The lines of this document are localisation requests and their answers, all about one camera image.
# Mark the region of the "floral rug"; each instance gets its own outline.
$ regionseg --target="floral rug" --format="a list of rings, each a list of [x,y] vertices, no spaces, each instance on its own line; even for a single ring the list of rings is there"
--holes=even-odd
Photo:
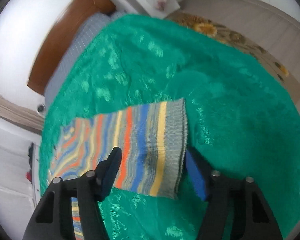
[[[300,83],[287,68],[265,49],[242,34],[232,31],[226,26],[215,23],[209,19],[183,12],[176,12],[169,18],[184,27],[191,28],[196,32],[207,35],[216,41],[255,57],[255,59],[288,91],[294,103],[297,103],[300,99]]]

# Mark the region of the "white cabinet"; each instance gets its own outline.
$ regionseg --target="white cabinet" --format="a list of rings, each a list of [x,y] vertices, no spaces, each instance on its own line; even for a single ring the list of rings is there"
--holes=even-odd
[[[30,144],[40,136],[0,118],[0,224],[12,240],[21,240],[34,211],[33,188],[26,178]]]

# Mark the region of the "teal blanket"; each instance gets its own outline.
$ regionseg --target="teal blanket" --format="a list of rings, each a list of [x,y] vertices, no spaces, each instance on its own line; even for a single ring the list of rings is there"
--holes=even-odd
[[[170,21],[127,15],[78,58],[45,119],[41,192],[60,126],[185,98],[188,144],[232,178],[252,176],[283,236],[300,219],[300,116],[250,55]],[[195,239],[206,208],[184,175],[178,200],[112,189],[99,203],[113,239]]]

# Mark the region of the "floor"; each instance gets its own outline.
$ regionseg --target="floor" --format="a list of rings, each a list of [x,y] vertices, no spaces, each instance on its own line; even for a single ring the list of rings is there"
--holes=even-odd
[[[300,23],[256,0],[184,0],[184,12],[233,29],[276,57],[300,83]],[[300,113],[300,100],[297,103]]]

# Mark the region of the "wooden headboard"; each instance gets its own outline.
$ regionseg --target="wooden headboard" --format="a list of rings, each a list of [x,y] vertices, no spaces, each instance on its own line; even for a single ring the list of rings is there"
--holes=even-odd
[[[80,25],[97,12],[110,14],[114,11],[115,5],[111,0],[73,0],[43,42],[32,67],[28,87],[43,95]]]

